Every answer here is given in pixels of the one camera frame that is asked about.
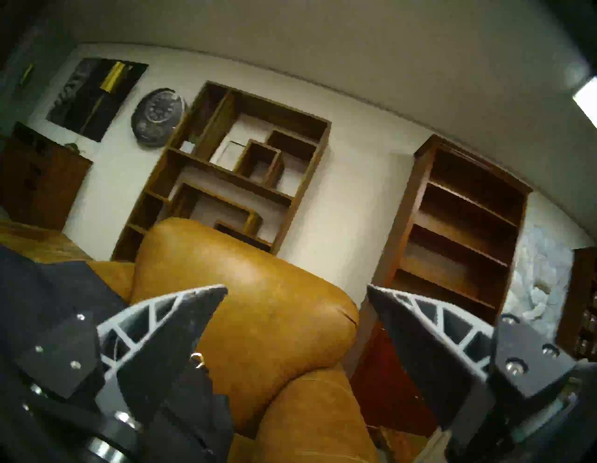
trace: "framed picture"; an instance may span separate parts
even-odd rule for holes
[[[56,98],[46,119],[96,142],[110,126],[146,64],[84,58]]]

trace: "sofa armrest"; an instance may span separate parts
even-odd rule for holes
[[[87,262],[87,265],[126,303],[131,302],[135,264],[132,262]]]
[[[268,407],[254,461],[374,463],[377,451],[340,366],[291,381]]]

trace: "wall clock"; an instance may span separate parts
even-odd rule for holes
[[[144,146],[164,146],[180,122],[186,104],[170,88],[159,88],[145,95],[131,117],[131,128]]]

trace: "metal clip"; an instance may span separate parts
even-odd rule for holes
[[[203,355],[200,354],[199,352],[193,352],[190,355],[190,358],[198,358],[199,359],[199,364],[195,367],[195,370],[201,368],[202,366],[205,366],[205,362],[203,361]]]

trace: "sofa cushion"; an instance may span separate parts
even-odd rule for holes
[[[197,347],[214,392],[230,398],[240,432],[290,380],[338,363],[358,310],[336,286],[277,257],[186,219],[168,219],[143,240],[132,303],[222,283],[220,304]]]
[[[377,463],[377,451],[341,367],[288,384],[267,409],[255,463]]]

